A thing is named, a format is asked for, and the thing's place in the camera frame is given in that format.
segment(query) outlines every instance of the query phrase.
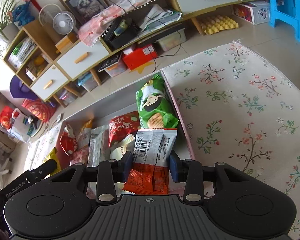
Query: drawer handle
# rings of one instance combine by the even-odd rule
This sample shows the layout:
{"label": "drawer handle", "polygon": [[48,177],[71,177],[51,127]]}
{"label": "drawer handle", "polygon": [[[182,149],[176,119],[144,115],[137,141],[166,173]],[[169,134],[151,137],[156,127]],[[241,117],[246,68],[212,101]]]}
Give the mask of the drawer handle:
{"label": "drawer handle", "polygon": [[77,58],[74,63],[78,64],[80,63],[81,61],[83,61],[87,56],[89,56],[89,53],[86,52],[85,54],[83,54],[82,56],[80,56],[79,58]]}
{"label": "drawer handle", "polygon": [[53,83],[53,80],[51,79],[44,87],[43,89],[46,90],[47,88],[49,88]]}

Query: yellow snack bag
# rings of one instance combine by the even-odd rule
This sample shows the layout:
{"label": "yellow snack bag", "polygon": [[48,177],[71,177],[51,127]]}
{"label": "yellow snack bag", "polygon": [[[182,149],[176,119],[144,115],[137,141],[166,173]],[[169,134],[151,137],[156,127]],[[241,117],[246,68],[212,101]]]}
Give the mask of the yellow snack bag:
{"label": "yellow snack bag", "polygon": [[81,127],[80,133],[77,136],[78,150],[86,147],[90,143],[93,118]]}
{"label": "yellow snack bag", "polygon": [[60,166],[60,162],[57,157],[57,149],[56,148],[52,149],[52,151],[44,159],[43,163],[45,163],[46,161],[48,161],[50,159],[55,160],[57,163],[57,168],[52,173],[50,173],[50,175],[52,176],[52,175],[58,173],[59,171],[61,171],[61,166]]}

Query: white bag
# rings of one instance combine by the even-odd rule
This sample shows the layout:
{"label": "white bag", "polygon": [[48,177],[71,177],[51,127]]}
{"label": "white bag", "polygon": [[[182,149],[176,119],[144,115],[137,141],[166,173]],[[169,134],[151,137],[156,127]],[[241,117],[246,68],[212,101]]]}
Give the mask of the white bag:
{"label": "white bag", "polygon": [[[19,115],[17,117],[13,117],[16,112],[18,112]],[[28,122],[28,116],[24,115],[19,109],[16,108],[12,112],[12,119],[13,124],[11,129],[9,130],[9,133],[20,141],[27,143],[34,131],[33,125],[29,124]]]}

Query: orange box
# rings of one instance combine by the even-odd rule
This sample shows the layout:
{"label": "orange box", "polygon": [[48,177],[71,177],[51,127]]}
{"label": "orange box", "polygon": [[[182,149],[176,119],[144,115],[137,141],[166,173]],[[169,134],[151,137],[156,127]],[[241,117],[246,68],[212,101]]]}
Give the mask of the orange box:
{"label": "orange box", "polygon": [[123,55],[122,59],[130,70],[134,70],[135,68],[140,67],[144,63],[149,62],[157,56],[158,54],[154,50],[154,47],[152,44],[149,44],[142,48],[135,49],[128,55]]}
{"label": "orange box", "polygon": [[56,44],[57,49],[63,53],[78,40],[75,33],[71,32]]}

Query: picture frame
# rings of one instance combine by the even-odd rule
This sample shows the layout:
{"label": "picture frame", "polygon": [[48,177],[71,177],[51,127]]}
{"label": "picture frame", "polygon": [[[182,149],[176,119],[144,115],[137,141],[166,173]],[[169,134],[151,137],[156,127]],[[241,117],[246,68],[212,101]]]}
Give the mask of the picture frame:
{"label": "picture frame", "polygon": [[74,14],[80,25],[85,24],[102,10],[109,7],[105,0],[59,0],[62,5]]}

